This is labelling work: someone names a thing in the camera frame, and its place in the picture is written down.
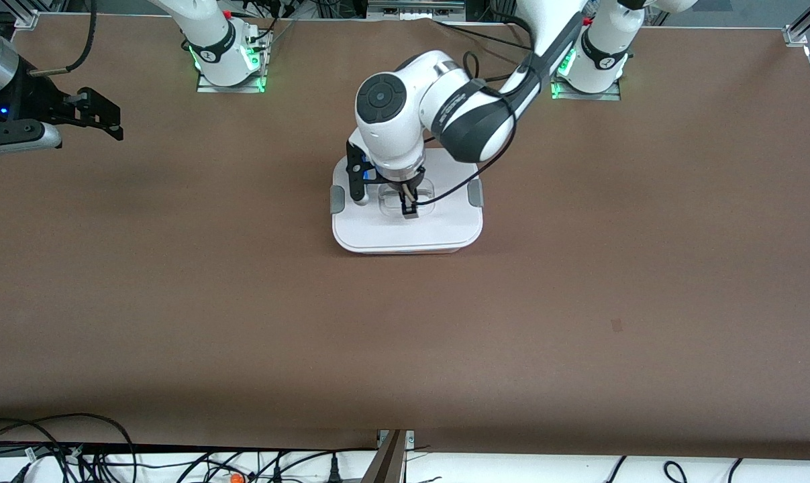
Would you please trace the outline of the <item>white lid with grey clips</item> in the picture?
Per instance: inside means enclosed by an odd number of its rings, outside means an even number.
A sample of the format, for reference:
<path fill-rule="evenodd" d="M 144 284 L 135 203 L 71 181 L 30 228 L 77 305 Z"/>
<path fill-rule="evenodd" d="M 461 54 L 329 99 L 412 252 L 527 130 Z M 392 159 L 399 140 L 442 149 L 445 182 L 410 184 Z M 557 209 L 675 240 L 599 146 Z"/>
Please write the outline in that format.
<path fill-rule="evenodd" d="M 476 177 L 450 196 L 418 208 L 419 217 L 405 219 L 395 189 L 368 184 L 368 202 L 357 205 L 348 190 L 346 157 L 332 174 L 330 211 L 332 235 L 338 245 L 353 252 L 373 247 L 465 248 L 483 228 L 483 184 Z"/>

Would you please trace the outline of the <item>aluminium corner profile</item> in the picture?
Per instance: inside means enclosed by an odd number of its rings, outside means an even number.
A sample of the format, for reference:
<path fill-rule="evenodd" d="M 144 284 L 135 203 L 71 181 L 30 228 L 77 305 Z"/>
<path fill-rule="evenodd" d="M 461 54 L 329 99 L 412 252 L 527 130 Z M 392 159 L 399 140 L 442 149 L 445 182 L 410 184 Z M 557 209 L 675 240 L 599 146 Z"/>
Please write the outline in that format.
<path fill-rule="evenodd" d="M 15 27 L 29 30 L 36 24 L 39 9 L 36 0 L 3 0 L 15 16 Z"/>
<path fill-rule="evenodd" d="M 787 46 L 802 46 L 807 43 L 807 34 L 810 31 L 810 6 L 794 19 L 790 24 L 785 25 L 782 30 L 783 39 Z"/>

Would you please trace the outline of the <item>brown table mat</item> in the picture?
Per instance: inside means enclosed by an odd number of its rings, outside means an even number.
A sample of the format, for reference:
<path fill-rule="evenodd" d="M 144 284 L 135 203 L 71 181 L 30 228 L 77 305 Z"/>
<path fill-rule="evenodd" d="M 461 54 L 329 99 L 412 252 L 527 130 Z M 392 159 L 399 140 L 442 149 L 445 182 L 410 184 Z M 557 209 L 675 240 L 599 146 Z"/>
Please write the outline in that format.
<path fill-rule="evenodd" d="M 428 19 L 297 21 L 268 90 L 195 89 L 163 17 L 60 76 L 125 139 L 0 156 L 0 417 L 137 443 L 810 459 L 810 63 L 778 30 L 644 30 L 621 101 L 552 100 L 447 256 L 356 256 L 329 189 L 378 71 L 475 49 Z"/>

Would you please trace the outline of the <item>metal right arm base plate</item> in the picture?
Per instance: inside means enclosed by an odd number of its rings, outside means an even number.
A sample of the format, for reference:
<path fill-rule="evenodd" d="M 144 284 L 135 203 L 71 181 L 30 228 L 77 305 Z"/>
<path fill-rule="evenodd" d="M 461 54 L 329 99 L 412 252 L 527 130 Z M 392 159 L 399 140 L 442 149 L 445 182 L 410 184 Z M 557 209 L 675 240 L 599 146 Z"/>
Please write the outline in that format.
<path fill-rule="evenodd" d="M 250 76 L 243 80 L 238 85 L 232 86 L 217 86 L 209 82 L 200 72 L 198 72 L 198 82 L 196 91 L 198 93 L 240 93 L 240 94 L 257 94 L 267 91 L 267 65 L 264 65 L 257 72 L 253 72 Z"/>

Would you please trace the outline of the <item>grey metal bracket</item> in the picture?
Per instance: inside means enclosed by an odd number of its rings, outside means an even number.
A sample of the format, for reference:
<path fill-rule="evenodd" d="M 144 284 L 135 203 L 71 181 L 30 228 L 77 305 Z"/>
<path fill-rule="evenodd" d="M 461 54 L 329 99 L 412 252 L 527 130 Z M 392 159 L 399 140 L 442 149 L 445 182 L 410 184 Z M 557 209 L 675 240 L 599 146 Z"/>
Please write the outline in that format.
<path fill-rule="evenodd" d="M 367 0 L 367 19 L 466 21 L 465 0 Z"/>

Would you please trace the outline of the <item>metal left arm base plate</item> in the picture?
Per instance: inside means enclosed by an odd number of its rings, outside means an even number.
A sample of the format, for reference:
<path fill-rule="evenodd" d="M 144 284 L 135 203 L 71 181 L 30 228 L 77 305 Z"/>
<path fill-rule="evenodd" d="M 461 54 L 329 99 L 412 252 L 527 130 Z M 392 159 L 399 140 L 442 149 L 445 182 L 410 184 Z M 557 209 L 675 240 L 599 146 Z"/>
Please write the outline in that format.
<path fill-rule="evenodd" d="M 551 82 L 551 96 L 553 100 L 579 100 L 579 101 L 620 101 L 620 77 L 617 77 L 611 86 L 600 93 L 586 93 L 578 91 L 570 83 L 568 79 L 560 73 L 553 76 Z"/>

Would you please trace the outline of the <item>aluminium profile post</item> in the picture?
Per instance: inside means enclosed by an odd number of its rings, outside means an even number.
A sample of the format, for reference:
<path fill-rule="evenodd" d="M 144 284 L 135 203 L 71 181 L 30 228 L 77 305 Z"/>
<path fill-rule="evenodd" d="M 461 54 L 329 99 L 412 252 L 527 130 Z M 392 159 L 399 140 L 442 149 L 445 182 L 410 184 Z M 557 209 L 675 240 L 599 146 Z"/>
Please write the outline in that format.
<path fill-rule="evenodd" d="M 413 430 L 380 430 L 378 449 L 360 483 L 405 483 L 407 454 L 415 449 Z"/>

